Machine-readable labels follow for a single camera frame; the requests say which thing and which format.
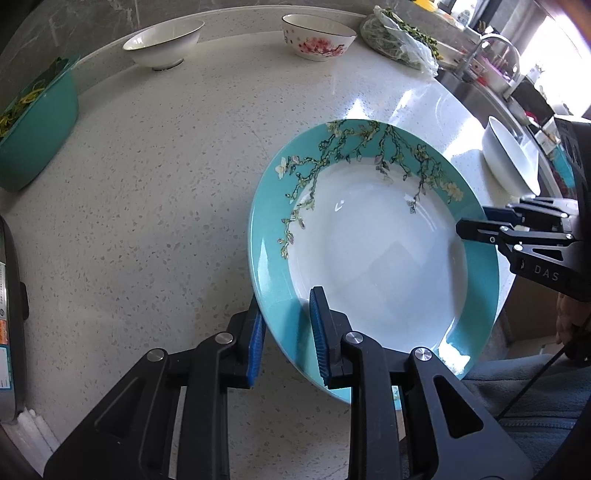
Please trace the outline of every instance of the turquoise plate rim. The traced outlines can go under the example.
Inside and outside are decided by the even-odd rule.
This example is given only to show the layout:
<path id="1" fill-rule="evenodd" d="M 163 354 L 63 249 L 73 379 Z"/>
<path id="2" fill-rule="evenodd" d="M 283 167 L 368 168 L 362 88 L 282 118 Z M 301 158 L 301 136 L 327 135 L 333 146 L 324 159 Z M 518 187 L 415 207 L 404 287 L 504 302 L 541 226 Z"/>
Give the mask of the turquoise plate rim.
<path id="1" fill-rule="evenodd" d="M 365 119 L 347 119 L 343 122 L 342 125 L 347 128 L 361 127 L 361 125 L 369 127 L 372 125 L 371 121 Z M 384 128 L 390 127 L 390 124 L 383 122 L 374 123 L 379 124 L 380 128 L 382 126 Z M 285 177 L 280 180 L 275 168 L 280 165 L 282 157 L 299 154 L 303 158 L 305 155 L 302 155 L 301 151 L 306 151 L 306 149 L 310 151 L 312 148 L 310 145 L 318 145 L 318 140 L 323 138 L 322 134 L 325 134 L 326 137 L 330 135 L 328 128 L 330 124 L 332 122 L 316 125 L 298 134 L 276 153 L 265 169 L 251 204 L 248 221 L 248 262 L 256 300 L 269 331 L 283 354 L 314 385 L 327 391 L 332 396 L 350 403 L 350 388 L 328 390 L 323 384 L 318 370 L 310 320 L 295 293 L 287 260 L 281 258 L 281 246 L 277 243 L 277 239 L 284 236 L 282 227 L 284 225 L 281 223 L 281 218 L 289 216 L 293 208 L 285 194 L 291 191 L 290 185 L 295 185 L 296 180 L 293 178 L 285 181 Z M 462 188 L 463 198 L 460 201 L 448 204 L 448 208 L 456 221 L 461 217 L 486 219 L 484 211 L 470 186 L 443 155 L 419 137 L 395 125 L 391 126 L 410 145 L 424 146 L 427 154 L 441 163 L 442 169 L 448 178 Z M 377 139 L 374 138 L 366 146 L 362 147 L 362 151 L 367 153 L 367 150 L 375 148 L 376 144 Z M 418 165 L 418 161 L 414 157 L 411 158 L 408 151 L 405 155 L 405 162 L 407 159 L 410 162 L 416 162 Z M 443 197 L 445 192 L 439 187 L 435 187 L 434 190 L 442 199 L 447 200 L 446 197 Z M 269 197 L 273 198 L 274 201 L 267 201 L 266 199 Z M 284 202 L 276 200 L 281 197 Z M 274 217 L 267 215 L 265 212 L 269 209 L 278 210 L 277 215 Z M 276 218 L 277 220 L 269 221 L 269 218 Z M 270 242 L 270 247 L 265 247 L 265 239 Z M 463 242 L 463 246 L 466 251 L 468 270 L 465 305 L 460 319 L 442 342 L 442 344 L 445 343 L 445 351 L 442 353 L 440 346 L 436 352 L 448 367 L 451 367 L 458 378 L 463 378 L 466 375 L 482 352 L 496 319 L 499 298 L 499 271 L 496 248 L 493 245 L 478 242 Z M 268 251 L 273 252 L 273 255 L 267 255 Z M 400 401 L 397 399 L 396 393 L 395 403 L 396 407 L 400 408 Z"/>

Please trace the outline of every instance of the yellow object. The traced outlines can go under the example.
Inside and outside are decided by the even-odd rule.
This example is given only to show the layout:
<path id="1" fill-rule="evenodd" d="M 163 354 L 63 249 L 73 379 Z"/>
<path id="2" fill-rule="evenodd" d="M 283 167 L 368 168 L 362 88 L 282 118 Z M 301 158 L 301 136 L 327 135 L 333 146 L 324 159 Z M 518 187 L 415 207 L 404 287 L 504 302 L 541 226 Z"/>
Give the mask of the yellow object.
<path id="1" fill-rule="evenodd" d="M 435 10 L 437 10 L 436 5 L 431 2 L 431 0 L 414 0 L 414 2 L 420 6 L 423 7 L 425 10 L 428 10 L 430 12 L 434 12 Z"/>

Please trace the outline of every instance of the speckled white countertop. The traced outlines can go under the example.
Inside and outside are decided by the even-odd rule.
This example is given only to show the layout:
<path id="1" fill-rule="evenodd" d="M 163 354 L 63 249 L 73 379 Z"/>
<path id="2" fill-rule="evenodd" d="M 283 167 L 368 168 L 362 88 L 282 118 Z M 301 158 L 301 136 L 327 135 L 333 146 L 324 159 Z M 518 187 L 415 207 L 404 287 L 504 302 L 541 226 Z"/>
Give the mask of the speckled white countertop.
<path id="1" fill-rule="evenodd" d="M 509 200 L 482 157 L 483 128 L 443 86 L 361 40 L 334 61 L 301 59 L 257 23 L 276 17 L 268 29 L 279 30 L 287 9 L 311 11 L 222 11 L 261 33 L 204 41 L 170 71 L 132 66 L 90 87 L 49 166 L 19 195 L 0 194 L 30 301 L 27 405 L 59 439 L 148 349 L 192 348 L 248 305 L 255 188 L 307 128 L 344 117 L 398 125 L 450 159 L 483 205 Z M 513 280 L 500 262 L 499 308 Z M 229 398 L 233 478 L 344 478 L 347 411 L 268 335 L 256 388 Z"/>

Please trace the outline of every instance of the faucet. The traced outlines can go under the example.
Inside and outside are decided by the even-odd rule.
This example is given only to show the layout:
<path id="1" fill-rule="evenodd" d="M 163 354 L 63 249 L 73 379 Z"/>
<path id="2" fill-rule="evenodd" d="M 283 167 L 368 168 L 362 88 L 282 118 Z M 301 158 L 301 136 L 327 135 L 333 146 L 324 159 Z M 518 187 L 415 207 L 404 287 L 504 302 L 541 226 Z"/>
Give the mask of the faucet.
<path id="1" fill-rule="evenodd" d="M 500 40 L 501 42 L 505 43 L 506 45 L 509 45 L 513 49 L 513 51 L 515 52 L 515 56 L 517 57 L 517 69 L 515 72 L 513 72 L 513 76 L 511 77 L 511 80 L 514 80 L 515 75 L 519 75 L 521 56 L 519 55 L 519 51 L 517 50 L 517 48 L 515 48 L 515 46 L 507 38 L 503 37 L 503 35 L 498 35 L 496 33 L 489 33 L 487 35 L 481 36 L 479 42 L 476 44 L 476 47 L 474 47 L 474 50 L 466 53 L 464 58 L 462 58 L 459 61 L 456 69 L 453 71 L 453 74 L 461 80 L 464 73 L 466 72 L 466 70 L 470 67 L 472 60 L 474 60 L 476 55 L 478 55 L 478 53 L 480 52 L 481 45 L 484 42 L 486 42 L 488 40 L 492 40 L 492 39 Z"/>

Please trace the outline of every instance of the gray marble wall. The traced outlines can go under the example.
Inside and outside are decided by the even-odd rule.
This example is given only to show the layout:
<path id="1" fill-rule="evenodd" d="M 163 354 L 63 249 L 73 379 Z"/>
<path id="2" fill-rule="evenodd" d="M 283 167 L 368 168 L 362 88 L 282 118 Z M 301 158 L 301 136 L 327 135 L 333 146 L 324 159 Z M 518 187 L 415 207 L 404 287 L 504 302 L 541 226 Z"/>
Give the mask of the gray marble wall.
<path id="1" fill-rule="evenodd" d="M 408 0 L 44 0 L 0 54 L 0 111 L 57 56 L 90 52 L 141 28 L 192 13 L 245 5 L 311 5 L 370 14 L 391 6 L 441 41 L 457 31 Z"/>

